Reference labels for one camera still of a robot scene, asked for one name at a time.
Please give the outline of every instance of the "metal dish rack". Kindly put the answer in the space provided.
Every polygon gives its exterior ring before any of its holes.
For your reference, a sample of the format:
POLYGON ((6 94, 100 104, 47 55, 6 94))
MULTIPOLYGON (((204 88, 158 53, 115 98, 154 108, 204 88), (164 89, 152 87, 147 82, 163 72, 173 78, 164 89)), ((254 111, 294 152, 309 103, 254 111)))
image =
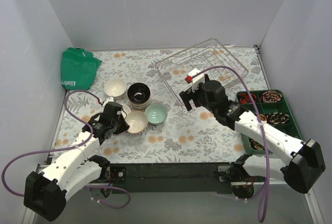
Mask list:
MULTIPOLYGON (((161 80, 182 109, 186 108, 179 97, 179 93, 189 88, 185 81, 187 74, 194 68, 201 71, 207 67, 217 65, 232 67, 242 78, 248 74, 247 68, 215 38, 210 38, 184 49, 155 64, 161 80)), ((219 80, 225 88, 240 83, 237 76, 227 69, 212 69, 208 75, 210 79, 219 80)))

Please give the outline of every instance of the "flower pattern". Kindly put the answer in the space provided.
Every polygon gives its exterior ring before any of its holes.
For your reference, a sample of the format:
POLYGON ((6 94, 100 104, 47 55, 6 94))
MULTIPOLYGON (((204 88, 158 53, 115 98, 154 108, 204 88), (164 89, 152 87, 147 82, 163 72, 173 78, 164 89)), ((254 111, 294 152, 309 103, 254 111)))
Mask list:
MULTIPOLYGON (((249 88, 267 89, 259 60, 253 48, 229 48, 249 73, 244 78, 249 88)), ((244 153, 241 135, 220 125, 213 114, 205 108, 196 108, 190 112, 183 111, 166 85, 160 79, 155 62, 160 61, 180 49, 169 50, 137 50, 137 51, 101 51, 94 52, 100 59, 100 65, 94 84, 90 90, 102 100, 108 96, 104 93, 104 85, 113 78, 121 78, 131 85, 143 82, 151 89, 153 103, 161 103, 168 110, 167 120, 158 126, 149 125, 144 132, 133 135, 122 133, 106 140, 97 154, 106 157, 111 163, 156 163, 156 162, 233 162, 244 153)), ((182 74, 181 67, 172 73, 182 74)), ((220 81, 227 83, 228 72, 220 81)), ((238 91, 243 91, 241 84, 227 88, 229 99, 234 100, 238 91)), ((127 97, 118 103, 128 105, 127 97)), ((69 109, 84 121, 101 112, 103 109, 95 98, 76 93, 68 101, 69 109)), ((64 113, 55 148, 68 147, 78 136, 82 123, 64 113)), ((61 152, 54 152, 57 158, 61 152)))

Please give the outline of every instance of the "green bag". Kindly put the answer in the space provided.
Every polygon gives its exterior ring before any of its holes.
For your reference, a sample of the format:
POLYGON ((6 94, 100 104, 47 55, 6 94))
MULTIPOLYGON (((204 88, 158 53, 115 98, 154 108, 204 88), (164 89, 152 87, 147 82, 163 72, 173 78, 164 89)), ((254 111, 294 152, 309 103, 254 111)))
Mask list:
POLYGON ((61 85, 67 90, 88 90, 101 63, 91 52, 68 48, 61 60, 61 85))

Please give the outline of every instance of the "green bowl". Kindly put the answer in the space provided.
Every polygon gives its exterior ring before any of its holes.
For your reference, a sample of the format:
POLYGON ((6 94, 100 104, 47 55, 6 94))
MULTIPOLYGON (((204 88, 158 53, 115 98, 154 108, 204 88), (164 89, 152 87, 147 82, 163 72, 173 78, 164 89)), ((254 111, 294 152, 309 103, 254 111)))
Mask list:
POLYGON ((167 118, 167 109, 161 104, 155 103, 145 109, 145 115, 150 124, 158 125, 163 123, 167 118))

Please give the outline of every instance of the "black bowl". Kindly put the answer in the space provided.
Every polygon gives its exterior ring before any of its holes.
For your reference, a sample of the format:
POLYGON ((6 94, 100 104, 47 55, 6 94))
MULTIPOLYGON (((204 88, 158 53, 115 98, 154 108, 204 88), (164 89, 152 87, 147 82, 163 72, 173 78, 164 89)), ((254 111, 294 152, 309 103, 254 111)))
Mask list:
POLYGON ((127 96, 131 103, 141 105, 148 101, 151 92, 147 85, 138 82, 128 88, 127 96))

